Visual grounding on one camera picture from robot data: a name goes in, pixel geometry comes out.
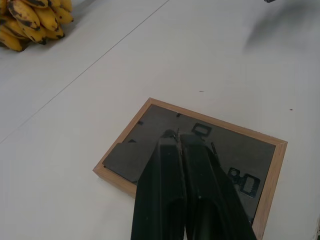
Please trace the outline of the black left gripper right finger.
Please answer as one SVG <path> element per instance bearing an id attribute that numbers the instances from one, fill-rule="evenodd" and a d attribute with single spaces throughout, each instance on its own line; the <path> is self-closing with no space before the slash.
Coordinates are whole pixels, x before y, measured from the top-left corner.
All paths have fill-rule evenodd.
<path id="1" fill-rule="evenodd" d="M 232 181 L 196 135 L 180 136 L 188 240 L 257 240 Z"/>

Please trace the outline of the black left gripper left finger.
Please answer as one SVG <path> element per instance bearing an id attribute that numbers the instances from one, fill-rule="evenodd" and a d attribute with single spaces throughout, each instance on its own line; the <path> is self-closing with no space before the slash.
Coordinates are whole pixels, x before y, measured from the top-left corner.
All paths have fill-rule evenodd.
<path id="1" fill-rule="evenodd" d="M 177 141 L 161 137 L 138 182 L 130 240 L 183 240 L 186 189 Z"/>

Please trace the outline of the wooden picture frame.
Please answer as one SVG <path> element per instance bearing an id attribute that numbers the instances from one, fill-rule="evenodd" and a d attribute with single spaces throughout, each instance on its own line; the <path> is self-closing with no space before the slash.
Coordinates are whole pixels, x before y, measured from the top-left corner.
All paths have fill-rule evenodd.
<path id="1" fill-rule="evenodd" d="M 198 136 L 219 161 L 235 188 L 257 240 L 262 240 L 287 142 L 154 98 L 149 98 L 93 171 L 136 198 L 137 184 L 160 138 L 174 138 L 187 189 L 181 135 Z"/>

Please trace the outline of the bunch of spotted yellow bananas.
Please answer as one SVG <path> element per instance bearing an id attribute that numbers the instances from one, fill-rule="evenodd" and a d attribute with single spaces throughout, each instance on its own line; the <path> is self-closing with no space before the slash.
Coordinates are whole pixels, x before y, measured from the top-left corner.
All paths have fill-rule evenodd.
<path id="1" fill-rule="evenodd" d="M 0 47 L 22 52 L 30 42 L 62 39 L 72 11 L 72 0 L 0 0 Z"/>

